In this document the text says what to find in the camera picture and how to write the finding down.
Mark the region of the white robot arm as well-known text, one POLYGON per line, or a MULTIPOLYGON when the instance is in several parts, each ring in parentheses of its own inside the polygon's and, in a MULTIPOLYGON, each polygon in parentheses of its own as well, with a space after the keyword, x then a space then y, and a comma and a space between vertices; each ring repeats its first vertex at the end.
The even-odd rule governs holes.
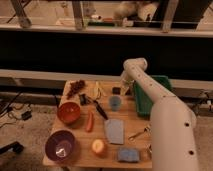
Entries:
POLYGON ((199 171, 194 112, 174 93, 145 73, 145 58, 123 63, 122 83, 136 81, 153 102, 150 114, 152 171, 199 171))

